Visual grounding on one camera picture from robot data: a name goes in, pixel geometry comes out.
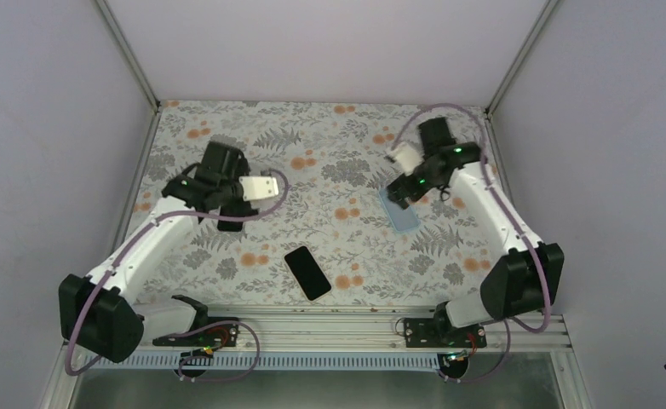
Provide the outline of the black phone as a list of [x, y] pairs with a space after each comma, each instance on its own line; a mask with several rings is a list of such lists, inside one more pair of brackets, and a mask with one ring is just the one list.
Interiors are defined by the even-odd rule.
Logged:
[[237, 214], [227, 214], [220, 212], [220, 216], [226, 217], [226, 220], [219, 220], [216, 224], [216, 228], [220, 232], [228, 233], [239, 233], [243, 230], [244, 222], [241, 222], [239, 219], [240, 215]]

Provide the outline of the light blue phone case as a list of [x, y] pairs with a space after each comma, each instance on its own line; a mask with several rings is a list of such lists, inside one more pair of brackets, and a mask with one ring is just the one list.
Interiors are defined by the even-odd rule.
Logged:
[[415, 211], [411, 207], [403, 210], [397, 204], [392, 202], [388, 198], [387, 189], [385, 187], [382, 187], [379, 190], [379, 199], [382, 203], [382, 208], [396, 233], [408, 233], [420, 227], [421, 222], [417, 218]]

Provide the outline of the black smartphone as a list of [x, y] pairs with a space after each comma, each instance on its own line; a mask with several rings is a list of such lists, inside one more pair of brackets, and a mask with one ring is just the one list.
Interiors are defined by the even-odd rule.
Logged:
[[308, 301], [316, 301], [332, 290], [331, 283], [307, 246], [299, 246], [285, 254], [284, 262]]

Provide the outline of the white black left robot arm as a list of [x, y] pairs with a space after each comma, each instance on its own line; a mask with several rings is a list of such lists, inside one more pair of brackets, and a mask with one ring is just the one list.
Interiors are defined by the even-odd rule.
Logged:
[[274, 176], [251, 175], [242, 150], [209, 143], [200, 161], [167, 182], [145, 221], [105, 261], [84, 276], [70, 274], [62, 280], [62, 336], [115, 363], [141, 343], [170, 334], [189, 345], [201, 343], [209, 333], [208, 309], [186, 296], [139, 304], [145, 282], [206, 216], [220, 222], [252, 221], [260, 215], [251, 202], [278, 193]]

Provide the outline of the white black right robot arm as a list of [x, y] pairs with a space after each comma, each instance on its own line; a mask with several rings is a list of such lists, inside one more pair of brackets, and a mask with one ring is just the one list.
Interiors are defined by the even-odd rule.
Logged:
[[494, 256], [477, 291], [436, 307], [435, 340], [453, 347], [471, 325], [517, 320], [535, 310], [543, 312], [536, 330], [544, 331], [560, 282], [563, 250], [556, 243], [545, 243], [498, 191], [478, 143], [457, 142], [445, 118], [421, 123], [418, 135], [421, 150], [401, 141], [388, 149], [388, 161], [402, 171], [387, 186], [388, 199], [402, 210], [430, 190], [439, 191], [442, 199], [449, 195], [461, 199], [473, 212]]

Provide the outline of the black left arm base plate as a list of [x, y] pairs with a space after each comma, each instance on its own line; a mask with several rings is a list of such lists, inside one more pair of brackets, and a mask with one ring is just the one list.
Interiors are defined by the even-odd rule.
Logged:
[[209, 318], [209, 324], [217, 321], [224, 321], [224, 324], [210, 327], [204, 331], [198, 332], [188, 337], [159, 337], [152, 340], [152, 345], [156, 347], [181, 347], [197, 349], [218, 349], [222, 347], [235, 347], [239, 325], [232, 323], [235, 318]]

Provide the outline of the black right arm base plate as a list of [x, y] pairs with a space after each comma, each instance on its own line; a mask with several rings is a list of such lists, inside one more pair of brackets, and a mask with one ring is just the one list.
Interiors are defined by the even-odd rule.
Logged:
[[453, 328], [433, 318], [404, 318], [403, 335], [408, 349], [465, 349], [487, 346], [482, 325]]

